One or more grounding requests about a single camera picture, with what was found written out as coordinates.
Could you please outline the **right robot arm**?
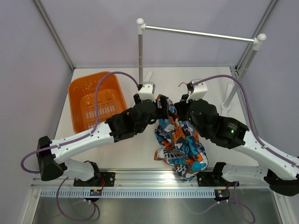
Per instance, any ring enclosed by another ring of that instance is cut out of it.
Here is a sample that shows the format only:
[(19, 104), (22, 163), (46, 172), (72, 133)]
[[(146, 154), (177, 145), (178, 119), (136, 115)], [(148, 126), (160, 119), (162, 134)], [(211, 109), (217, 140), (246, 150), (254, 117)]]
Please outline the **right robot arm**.
[(218, 114), (214, 105), (203, 99), (187, 101), (183, 95), (175, 103), (178, 117), (188, 121), (201, 137), (219, 147), (233, 149), (258, 162), (257, 166), (233, 166), (223, 163), (212, 173), (216, 185), (227, 182), (268, 184), (284, 196), (299, 193), (299, 159), (261, 140), (242, 122)]

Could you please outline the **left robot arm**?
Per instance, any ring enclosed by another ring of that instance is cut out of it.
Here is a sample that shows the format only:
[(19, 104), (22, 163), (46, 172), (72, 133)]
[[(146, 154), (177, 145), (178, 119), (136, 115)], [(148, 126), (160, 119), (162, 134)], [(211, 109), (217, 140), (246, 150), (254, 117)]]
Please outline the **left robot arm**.
[(90, 129), (65, 140), (51, 140), (43, 136), (38, 140), (36, 154), (41, 180), (52, 181), (61, 176), (77, 178), (88, 186), (95, 186), (100, 182), (101, 174), (95, 162), (80, 162), (72, 157), (89, 149), (113, 144), (133, 138), (143, 133), (148, 125), (158, 119), (169, 116), (166, 96), (160, 95), (154, 101), (140, 100), (138, 94), (134, 96), (137, 103), (108, 118)]

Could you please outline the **pink clothes hanger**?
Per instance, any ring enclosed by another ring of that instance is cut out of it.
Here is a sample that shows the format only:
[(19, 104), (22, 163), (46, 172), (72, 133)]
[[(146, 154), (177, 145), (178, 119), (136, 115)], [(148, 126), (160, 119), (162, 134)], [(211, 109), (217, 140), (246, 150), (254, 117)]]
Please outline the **pink clothes hanger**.
[[(178, 87), (180, 87), (180, 85), (182, 85), (182, 84), (185, 84), (185, 85), (187, 86), (187, 83), (185, 83), (185, 82), (181, 82), (181, 83), (178, 85)], [(185, 109), (184, 109), (184, 111), (185, 111), (185, 113), (187, 113), (187, 112), (186, 112), (187, 109), (188, 109), (187, 102), (185, 101), (183, 104), (185, 105)], [(188, 127), (189, 134), (191, 135), (191, 134), (192, 134), (192, 130), (191, 130), (190, 126), (189, 126), (189, 123), (188, 123), (188, 121), (185, 121), (185, 122), (186, 122), (186, 125), (187, 125), (187, 127)]]

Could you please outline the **colourful patterned shorts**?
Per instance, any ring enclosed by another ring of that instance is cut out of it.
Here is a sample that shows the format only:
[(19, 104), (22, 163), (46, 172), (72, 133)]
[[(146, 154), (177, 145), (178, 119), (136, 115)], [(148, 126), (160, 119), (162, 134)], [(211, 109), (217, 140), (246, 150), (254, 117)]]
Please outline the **colourful patterned shorts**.
[(207, 169), (208, 158), (199, 134), (188, 121), (180, 121), (174, 103), (166, 97), (169, 118), (159, 119), (154, 133), (160, 145), (154, 160), (172, 166), (184, 182)]

